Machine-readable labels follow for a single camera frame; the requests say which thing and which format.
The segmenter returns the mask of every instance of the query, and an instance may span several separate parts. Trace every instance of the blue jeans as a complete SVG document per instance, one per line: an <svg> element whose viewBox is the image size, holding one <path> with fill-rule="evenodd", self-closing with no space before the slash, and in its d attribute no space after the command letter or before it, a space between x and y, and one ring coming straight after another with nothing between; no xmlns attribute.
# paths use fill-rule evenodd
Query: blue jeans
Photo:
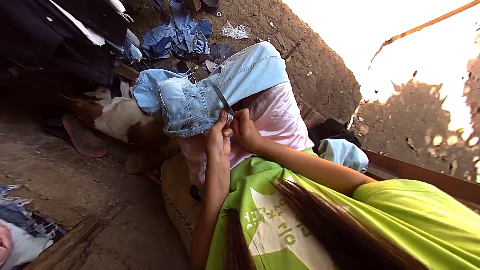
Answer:
<svg viewBox="0 0 480 270"><path fill-rule="evenodd" d="M133 94L143 111L156 116L161 111L165 134L188 138L210 130L218 120L223 105L213 85L233 105L284 82L289 82L285 61L272 44L262 42L236 53L197 84L190 83L186 74L143 71Z"/></svg>

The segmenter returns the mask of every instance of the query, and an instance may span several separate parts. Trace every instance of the person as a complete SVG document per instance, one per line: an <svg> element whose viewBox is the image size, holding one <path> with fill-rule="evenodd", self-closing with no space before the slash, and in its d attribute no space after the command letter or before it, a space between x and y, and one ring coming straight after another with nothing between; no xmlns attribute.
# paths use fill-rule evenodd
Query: person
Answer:
<svg viewBox="0 0 480 270"><path fill-rule="evenodd" d="M231 170L232 136L255 156ZM248 109L221 112L205 143L191 269L480 268L480 217L430 184L279 144Z"/></svg>

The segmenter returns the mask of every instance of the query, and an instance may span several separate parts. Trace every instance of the woman's right hand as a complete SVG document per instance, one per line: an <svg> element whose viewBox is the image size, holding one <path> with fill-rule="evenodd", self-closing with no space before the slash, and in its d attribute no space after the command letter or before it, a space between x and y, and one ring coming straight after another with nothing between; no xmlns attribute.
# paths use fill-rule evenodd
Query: woman's right hand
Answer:
<svg viewBox="0 0 480 270"><path fill-rule="evenodd" d="M236 139L245 149L256 155L261 154L265 138L250 120L248 109L235 112L232 129Z"/></svg>

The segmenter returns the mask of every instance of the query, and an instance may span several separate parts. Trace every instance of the long dark hair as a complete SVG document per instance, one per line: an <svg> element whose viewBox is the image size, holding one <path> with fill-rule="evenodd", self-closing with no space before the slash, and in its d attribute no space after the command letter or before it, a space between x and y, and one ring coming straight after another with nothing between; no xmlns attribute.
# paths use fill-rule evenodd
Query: long dark hair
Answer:
<svg viewBox="0 0 480 270"><path fill-rule="evenodd" d="M276 187L340 269L428 269L380 231L354 218L333 201L297 183L280 181ZM256 269L241 229L240 215L238 211L229 211L227 268Z"/></svg>

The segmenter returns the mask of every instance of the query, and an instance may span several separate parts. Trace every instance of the woman's left hand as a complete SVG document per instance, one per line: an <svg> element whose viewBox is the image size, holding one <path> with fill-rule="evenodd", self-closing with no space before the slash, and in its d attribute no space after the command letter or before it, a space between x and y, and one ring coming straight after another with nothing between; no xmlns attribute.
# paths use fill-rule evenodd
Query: woman's left hand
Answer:
<svg viewBox="0 0 480 270"><path fill-rule="evenodd" d="M230 129L231 122L232 120L227 121L227 113L223 110L212 129L205 132L205 152L208 159L230 160L230 137L233 135L233 130Z"/></svg>

